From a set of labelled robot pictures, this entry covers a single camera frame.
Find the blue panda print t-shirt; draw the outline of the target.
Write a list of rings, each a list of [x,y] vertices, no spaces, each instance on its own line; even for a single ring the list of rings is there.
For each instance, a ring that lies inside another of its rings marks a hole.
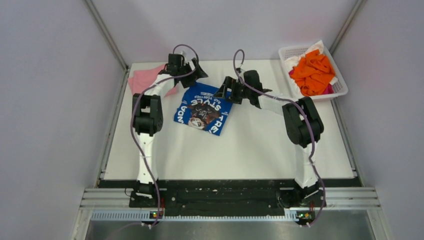
[[[182,96],[173,121],[220,136],[230,115],[233,103],[214,97],[217,87],[196,83]]]

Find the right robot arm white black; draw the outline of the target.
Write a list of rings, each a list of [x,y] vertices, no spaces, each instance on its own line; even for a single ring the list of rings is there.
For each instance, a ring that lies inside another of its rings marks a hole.
[[[226,76],[214,96],[233,104],[247,99],[255,107],[283,117],[286,134],[296,150],[294,181],[297,186],[293,200],[299,206],[307,206],[320,187],[314,153],[324,131],[314,101],[308,96],[295,99],[263,88],[256,70],[237,68],[236,74],[237,78]]]

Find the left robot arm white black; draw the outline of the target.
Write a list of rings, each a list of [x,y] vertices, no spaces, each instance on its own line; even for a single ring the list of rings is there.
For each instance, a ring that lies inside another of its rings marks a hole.
[[[162,100],[177,85],[183,88],[193,86],[200,78],[208,75],[199,65],[198,54],[187,60],[185,53],[170,53],[154,82],[141,93],[133,95],[131,114],[131,137],[139,151],[139,169],[136,178],[135,195],[149,207],[160,202],[157,172],[154,167],[155,134],[164,124]]]

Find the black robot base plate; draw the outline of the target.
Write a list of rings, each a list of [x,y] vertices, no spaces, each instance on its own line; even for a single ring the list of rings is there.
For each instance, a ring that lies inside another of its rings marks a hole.
[[[136,195],[135,180],[100,180],[100,189],[124,189],[130,208],[163,208],[166,217],[260,217],[284,215],[285,208],[314,207],[322,203],[319,185],[301,190],[294,180],[159,180],[159,194]]]

